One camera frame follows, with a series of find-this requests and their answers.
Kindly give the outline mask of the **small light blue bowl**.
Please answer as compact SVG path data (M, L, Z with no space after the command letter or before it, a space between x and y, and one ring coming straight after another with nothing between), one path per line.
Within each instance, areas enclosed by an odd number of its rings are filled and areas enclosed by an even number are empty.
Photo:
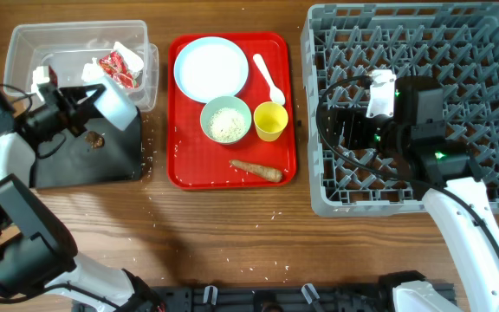
M138 109L123 88L108 76L102 76L92 84L102 84L103 94L96 100L97 110L120 131L126 130L138 114Z

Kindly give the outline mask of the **white paper napkin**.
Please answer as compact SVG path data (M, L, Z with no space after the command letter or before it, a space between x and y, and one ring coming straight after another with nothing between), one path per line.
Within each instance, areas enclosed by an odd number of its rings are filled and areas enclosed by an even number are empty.
M145 64L144 64L144 61L142 60L142 58L139 55L137 55L136 53L134 53L132 50L128 49L126 46L124 46L120 42L114 43L113 49L111 52L113 52L113 51L118 52L123 57L128 69L132 72L133 76L136 78L136 81L137 81L139 75L142 73L142 71L145 67ZM96 80L104 75L110 77L97 64L97 61L99 59L100 58L93 57L91 63L86 63L84 65L84 68L83 68L82 74L81 74L82 81L92 82L92 81L94 81L94 80Z

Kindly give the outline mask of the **red snack wrapper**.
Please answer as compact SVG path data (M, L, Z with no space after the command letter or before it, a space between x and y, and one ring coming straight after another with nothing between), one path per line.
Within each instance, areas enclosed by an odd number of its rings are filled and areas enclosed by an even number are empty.
M128 69L123 57L116 51L100 58L97 64L109 75L120 87L134 89L138 86L136 78Z

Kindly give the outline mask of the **dark brown food lump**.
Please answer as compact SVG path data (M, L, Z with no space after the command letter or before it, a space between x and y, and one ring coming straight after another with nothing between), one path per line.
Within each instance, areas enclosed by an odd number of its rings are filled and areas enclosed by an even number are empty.
M96 133L95 131L88 131L85 137L85 141L92 149L99 149L105 145L103 136Z

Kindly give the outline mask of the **yellow plastic cup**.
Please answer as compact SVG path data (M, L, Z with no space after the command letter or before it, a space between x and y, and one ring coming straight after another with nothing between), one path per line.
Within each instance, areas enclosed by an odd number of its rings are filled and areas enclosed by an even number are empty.
M281 104L268 101L260 104L253 113L258 137L266 142L277 140L288 124L288 112Z

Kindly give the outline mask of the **brown carrot piece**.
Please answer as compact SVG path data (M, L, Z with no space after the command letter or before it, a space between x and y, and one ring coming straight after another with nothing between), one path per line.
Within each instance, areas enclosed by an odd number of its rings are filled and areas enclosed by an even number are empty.
M279 183L282 181L282 172L273 167L248 163L238 159L230 160L230 164L236 168L252 173L262 179L265 179L268 182Z

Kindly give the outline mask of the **pile of white rice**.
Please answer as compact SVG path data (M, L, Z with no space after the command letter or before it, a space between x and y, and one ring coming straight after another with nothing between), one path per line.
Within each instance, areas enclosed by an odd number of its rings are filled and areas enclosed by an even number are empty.
M219 143L233 143L246 133L248 124L242 113L234 108L220 108L210 118L209 133Z

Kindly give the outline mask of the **green bowl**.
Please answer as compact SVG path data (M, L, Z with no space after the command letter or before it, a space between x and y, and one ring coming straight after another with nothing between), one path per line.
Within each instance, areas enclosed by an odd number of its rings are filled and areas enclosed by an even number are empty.
M251 128L251 125L252 125L251 112L250 112L248 105L244 101L242 101L241 99L239 99L235 96L217 97L216 99L213 99L210 102L208 102L207 104L205 104L203 109L202 109L202 112L200 114L200 126L201 126L204 134L211 140L213 140L213 139L210 136L209 127L208 127L210 118L217 110L219 110L220 108L225 108L225 107L234 108L243 114L244 119L246 120L246 123L248 124L248 126L246 127L245 135L249 132L249 130ZM217 141L215 141L215 142L217 142L219 144L223 144L223 145L231 145L231 144L237 143L238 141L235 141L233 143L219 143Z

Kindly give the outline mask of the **large light blue plate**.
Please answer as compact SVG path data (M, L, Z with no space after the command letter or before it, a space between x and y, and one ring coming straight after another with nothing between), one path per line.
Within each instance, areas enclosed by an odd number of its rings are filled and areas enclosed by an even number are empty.
M206 104L217 97L237 95L249 78L249 62L234 42L205 36L179 51L173 77L186 97Z

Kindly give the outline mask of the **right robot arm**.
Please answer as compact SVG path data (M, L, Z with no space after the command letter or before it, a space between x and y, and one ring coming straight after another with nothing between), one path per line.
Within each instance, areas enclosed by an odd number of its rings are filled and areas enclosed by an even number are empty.
M388 70L356 80L370 90L368 106L329 107L328 96L352 80L331 85L316 108L321 140L336 156L344 146L396 159L395 173L344 161L409 183L444 238L470 308L499 311L499 227L474 153L445 136L443 87L430 76L398 78Z

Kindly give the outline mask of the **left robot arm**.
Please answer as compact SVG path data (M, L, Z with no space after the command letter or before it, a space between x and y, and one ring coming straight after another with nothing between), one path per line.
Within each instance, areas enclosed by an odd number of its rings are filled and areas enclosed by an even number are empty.
M60 88L39 84L44 100L18 114L0 85L0 304L58 295L97 311L164 311L165 301L140 277L81 254L70 231L29 189L37 148L57 134L82 136L98 114L119 130L138 109L106 83Z

